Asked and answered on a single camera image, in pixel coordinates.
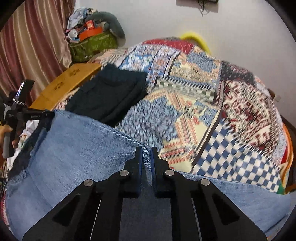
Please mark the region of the person's left hand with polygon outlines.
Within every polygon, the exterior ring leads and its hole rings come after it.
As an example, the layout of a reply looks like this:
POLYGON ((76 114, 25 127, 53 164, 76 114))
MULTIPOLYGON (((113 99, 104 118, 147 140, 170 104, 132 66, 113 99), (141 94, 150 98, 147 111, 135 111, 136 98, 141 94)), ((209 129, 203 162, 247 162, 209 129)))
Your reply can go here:
MULTIPOLYGON (((13 129, 8 125, 1 126, 1 130, 0 130, 1 149, 3 149, 5 134, 10 133, 12 130, 13 129)), ((19 141, 20 141, 19 136, 16 136, 15 139, 12 141, 12 145, 14 149, 19 147, 19 141)))

